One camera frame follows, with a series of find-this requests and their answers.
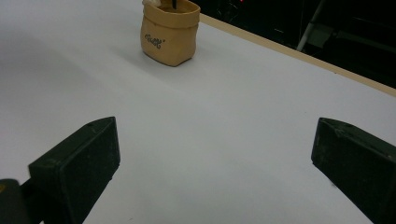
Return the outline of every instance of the white tabletop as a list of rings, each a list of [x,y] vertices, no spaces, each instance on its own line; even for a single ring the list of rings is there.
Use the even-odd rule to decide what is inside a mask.
[[[310,159],[318,118],[396,145],[396,98],[200,23],[140,48],[140,0],[0,2],[0,178],[115,116],[121,164],[85,223],[371,223]]]

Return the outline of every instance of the table edge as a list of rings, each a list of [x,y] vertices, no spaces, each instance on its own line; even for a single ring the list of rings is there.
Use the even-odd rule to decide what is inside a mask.
[[[326,70],[329,70],[331,72],[334,72],[337,75],[341,75],[343,77],[347,77],[349,79],[355,80],[359,83],[362,83],[366,86],[369,86],[371,88],[374,88],[376,90],[382,91],[386,94],[389,94],[391,96],[396,97],[396,89],[393,89],[392,87],[389,87],[387,85],[384,85],[382,83],[376,82],[374,80],[371,80],[370,78],[367,77],[362,77],[356,73],[347,71],[344,68],[335,66],[333,64],[330,63],[326,63],[322,60],[319,60],[317,58],[314,58],[312,56],[309,56],[307,54],[304,54],[300,51],[297,51],[296,49],[291,49],[288,48],[286,46],[283,46],[281,44],[278,44],[274,41],[271,41],[269,39],[266,39],[262,36],[259,35],[254,35],[253,33],[250,33],[248,31],[245,31],[243,29],[240,29],[238,27],[232,26],[229,23],[223,22],[223,21],[219,21],[216,20],[214,18],[211,18],[209,16],[206,16],[205,14],[200,15],[200,21],[203,22],[206,25],[215,27],[221,31],[224,31],[226,33],[229,33],[231,35],[236,35],[240,38],[246,39],[247,41],[250,41],[252,43],[258,44],[260,46],[266,47],[268,49],[272,49],[275,50],[277,52],[286,54],[290,57],[293,57],[295,59],[304,61],[306,63],[311,63],[315,66],[324,68]]]

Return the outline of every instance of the printed logo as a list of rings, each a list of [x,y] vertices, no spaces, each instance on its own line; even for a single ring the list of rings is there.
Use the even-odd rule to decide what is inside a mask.
[[[165,42],[165,40],[161,40],[159,38],[152,38],[151,35],[145,35],[145,38],[149,43],[154,45],[157,49],[160,49],[161,44]]]

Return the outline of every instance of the small fabric bag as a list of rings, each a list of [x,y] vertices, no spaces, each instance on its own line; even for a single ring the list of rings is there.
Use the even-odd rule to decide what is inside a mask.
[[[188,0],[178,0],[177,9],[172,8],[171,0],[162,0],[159,7],[145,4],[140,31],[142,50],[150,58],[170,66],[192,58],[200,11]]]

